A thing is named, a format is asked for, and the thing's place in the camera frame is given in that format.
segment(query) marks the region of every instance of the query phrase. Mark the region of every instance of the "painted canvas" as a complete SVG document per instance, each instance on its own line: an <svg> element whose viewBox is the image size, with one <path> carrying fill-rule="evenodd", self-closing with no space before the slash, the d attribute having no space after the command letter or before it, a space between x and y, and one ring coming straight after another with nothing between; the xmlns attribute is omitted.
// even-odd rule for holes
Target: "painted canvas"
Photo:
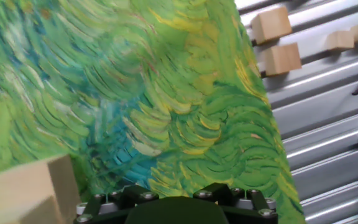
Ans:
<svg viewBox="0 0 358 224"><path fill-rule="evenodd" d="M62 153L84 198L220 182L305 222L233 0L0 0L0 171Z"/></svg>

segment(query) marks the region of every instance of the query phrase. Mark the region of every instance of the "black plastic part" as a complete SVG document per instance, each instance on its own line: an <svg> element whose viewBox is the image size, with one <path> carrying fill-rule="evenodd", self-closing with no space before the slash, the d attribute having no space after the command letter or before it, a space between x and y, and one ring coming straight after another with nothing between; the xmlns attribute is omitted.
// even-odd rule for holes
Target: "black plastic part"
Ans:
<svg viewBox="0 0 358 224"><path fill-rule="evenodd" d="M233 196L235 198L245 198L246 197L246 192L244 189L231 189L231 193L233 194Z"/></svg>
<svg viewBox="0 0 358 224"><path fill-rule="evenodd" d="M93 218L85 224L277 224L275 212L261 215L259 210L268 209L263 194L259 191L229 189L225 184L211 184L201 189L208 194L194 194L194 198L167 197L158 200L153 194L140 186L126 187L122 193L109 194L108 201L114 202L119 210L98 215L101 205L106 202L105 195L97 195L88 202L83 214ZM235 203L246 197L252 201L255 210L234 207Z"/></svg>
<svg viewBox="0 0 358 224"><path fill-rule="evenodd" d="M197 192L193 194L193 198L207 200L209 202L218 202L218 205L233 205L234 196L230 188L226 184L213 183L201 189L206 192L211 192L211 197L199 197Z"/></svg>
<svg viewBox="0 0 358 224"><path fill-rule="evenodd" d="M133 208L125 224L229 224L222 208L188 197L168 197Z"/></svg>
<svg viewBox="0 0 358 224"><path fill-rule="evenodd" d="M269 209L264 195L259 190L247 190L247 199L251 200L254 209L257 211Z"/></svg>
<svg viewBox="0 0 358 224"><path fill-rule="evenodd" d="M100 207L106 203L105 195L94 195L86 204L83 214L90 214L92 217L99 215Z"/></svg>
<svg viewBox="0 0 358 224"><path fill-rule="evenodd" d="M230 224L278 224L277 213L264 217L258 211L221 206Z"/></svg>

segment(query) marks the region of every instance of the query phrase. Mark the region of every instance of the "black mount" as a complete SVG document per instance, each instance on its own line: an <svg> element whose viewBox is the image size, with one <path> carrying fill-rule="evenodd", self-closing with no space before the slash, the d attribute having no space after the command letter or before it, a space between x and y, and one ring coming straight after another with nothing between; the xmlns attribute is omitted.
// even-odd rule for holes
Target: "black mount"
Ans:
<svg viewBox="0 0 358 224"><path fill-rule="evenodd" d="M195 192L193 198L163 199L136 185L126 187L122 192L94 195L88 203L82 204L85 209L73 223L277 224L277 213L271 203L268 205L272 201L259 190L230 189L226 184L218 183ZM243 202L249 202L250 209L241 206Z"/></svg>

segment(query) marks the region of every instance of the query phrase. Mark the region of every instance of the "bolt head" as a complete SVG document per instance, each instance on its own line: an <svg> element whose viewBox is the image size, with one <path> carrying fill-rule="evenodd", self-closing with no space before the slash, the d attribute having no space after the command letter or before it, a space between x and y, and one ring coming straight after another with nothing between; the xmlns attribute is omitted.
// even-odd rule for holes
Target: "bolt head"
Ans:
<svg viewBox="0 0 358 224"><path fill-rule="evenodd" d="M196 195L199 198L208 198L208 197L212 197L212 192L209 192L207 190L199 190L196 192Z"/></svg>
<svg viewBox="0 0 358 224"><path fill-rule="evenodd" d="M111 192L110 195L117 195L119 194L120 192L116 191L116 192Z"/></svg>
<svg viewBox="0 0 358 224"><path fill-rule="evenodd" d="M144 193L141 193L140 197L146 199L146 200L150 200L150 199L153 199L157 196L156 193L154 192L144 192Z"/></svg>
<svg viewBox="0 0 358 224"><path fill-rule="evenodd" d="M79 222L79 223L87 222L87 221L91 220L92 218L93 218L92 215L84 214L77 218L77 222Z"/></svg>
<svg viewBox="0 0 358 224"><path fill-rule="evenodd" d="M232 191L234 192L240 192L240 191L243 191L243 189L239 188L239 187L234 187L231 189Z"/></svg>
<svg viewBox="0 0 358 224"><path fill-rule="evenodd" d="M264 209L259 210L259 214L261 214L262 216L269 216L269 215L273 215L274 211L270 210L268 208L264 208Z"/></svg>

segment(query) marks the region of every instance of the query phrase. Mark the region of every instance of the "green painting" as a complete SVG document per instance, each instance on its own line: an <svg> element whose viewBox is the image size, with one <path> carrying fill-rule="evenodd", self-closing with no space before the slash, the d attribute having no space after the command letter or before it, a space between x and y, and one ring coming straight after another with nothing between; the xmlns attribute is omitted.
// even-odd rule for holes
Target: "green painting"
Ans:
<svg viewBox="0 0 358 224"><path fill-rule="evenodd" d="M305 223L233 0L0 0L0 171L66 153L83 198L220 182Z"/></svg>

